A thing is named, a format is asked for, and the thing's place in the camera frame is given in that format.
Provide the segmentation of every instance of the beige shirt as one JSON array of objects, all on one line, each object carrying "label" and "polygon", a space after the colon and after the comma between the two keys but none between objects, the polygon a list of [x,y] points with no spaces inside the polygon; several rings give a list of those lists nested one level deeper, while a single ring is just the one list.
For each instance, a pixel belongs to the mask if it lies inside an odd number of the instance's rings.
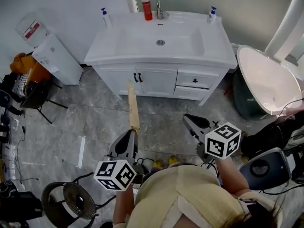
[{"label": "beige shirt", "polygon": [[[263,205],[269,206],[269,209],[274,205],[272,201],[255,192],[245,193],[238,199],[258,200]],[[131,217],[126,224],[117,224],[114,227],[173,227],[177,220],[172,221],[172,218],[174,219],[172,210],[177,214],[176,208],[178,208],[180,215],[186,215],[198,227],[205,222],[206,227],[219,228],[227,220],[244,213],[238,199],[221,188],[218,179],[204,168],[192,165],[168,168],[153,174],[141,186]],[[197,214],[202,218],[200,224],[197,224],[199,220]]]}]

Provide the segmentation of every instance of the soap dispenser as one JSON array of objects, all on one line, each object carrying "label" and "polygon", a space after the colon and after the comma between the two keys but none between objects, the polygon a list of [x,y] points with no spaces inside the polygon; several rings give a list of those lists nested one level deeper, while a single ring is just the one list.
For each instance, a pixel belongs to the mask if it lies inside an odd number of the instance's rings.
[{"label": "soap dispenser", "polygon": [[105,11],[105,8],[102,8],[101,11],[103,12],[103,19],[105,22],[105,25],[108,27],[108,29],[112,28],[112,22],[111,22],[111,18],[110,15]]},{"label": "soap dispenser", "polygon": [[209,12],[208,18],[207,18],[207,23],[211,24],[214,22],[216,18],[215,10],[217,9],[216,7],[211,6],[212,10]]}]

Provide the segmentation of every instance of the red bottle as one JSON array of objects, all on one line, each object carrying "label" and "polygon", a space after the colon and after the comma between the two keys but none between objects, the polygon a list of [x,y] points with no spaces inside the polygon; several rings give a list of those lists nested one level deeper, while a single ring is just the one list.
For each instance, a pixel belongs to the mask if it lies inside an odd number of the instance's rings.
[{"label": "red bottle", "polygon": [[152,20],[151,3],[150,0],[142,0],[142,8],[144,13],[144,18],[146,20]]}]

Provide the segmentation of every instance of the wooden stick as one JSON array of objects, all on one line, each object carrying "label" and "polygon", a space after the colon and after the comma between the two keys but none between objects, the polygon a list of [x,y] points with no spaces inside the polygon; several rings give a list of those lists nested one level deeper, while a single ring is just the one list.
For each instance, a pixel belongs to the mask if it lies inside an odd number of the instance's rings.
[{"label": "wooden stick", "polygon": [[130,116],[130,129],[135,130],[139,134],[139,116],[136,101],[136,94],[134,85],[131,80],[128,81],[128,93],[129,93],[129,116]]}]

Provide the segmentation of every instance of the sink drain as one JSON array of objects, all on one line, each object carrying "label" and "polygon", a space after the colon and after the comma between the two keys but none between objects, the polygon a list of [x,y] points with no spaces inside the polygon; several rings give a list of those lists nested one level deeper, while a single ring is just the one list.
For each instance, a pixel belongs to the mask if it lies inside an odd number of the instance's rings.
[{"label": "sink drain", "polygon": [[156,42],[156,44],[157,44],[158,46],[163,46],[163,45],[165,45],[165,41],[164,41],[164,40],[158,40],[158,41]]}]

